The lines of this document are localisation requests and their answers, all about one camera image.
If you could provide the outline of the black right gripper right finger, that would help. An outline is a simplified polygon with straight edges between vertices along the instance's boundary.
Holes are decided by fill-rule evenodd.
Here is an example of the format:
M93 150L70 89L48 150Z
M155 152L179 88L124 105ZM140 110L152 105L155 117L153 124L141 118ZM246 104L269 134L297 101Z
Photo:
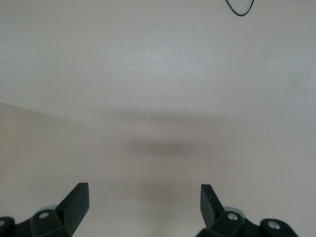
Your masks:
M198 237L296 237L296 232L278 219L263 219L259 225L232 207L223 207L211 185L202 184L200 210L205 223Z

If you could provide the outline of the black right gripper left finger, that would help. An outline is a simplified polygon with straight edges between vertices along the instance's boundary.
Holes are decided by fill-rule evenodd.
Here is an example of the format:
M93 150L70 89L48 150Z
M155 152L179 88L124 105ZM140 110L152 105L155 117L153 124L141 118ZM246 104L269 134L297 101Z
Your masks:
M19 224L0 218L2 237L72 237L89 209L88 183L78 183L54 208L43 209Z

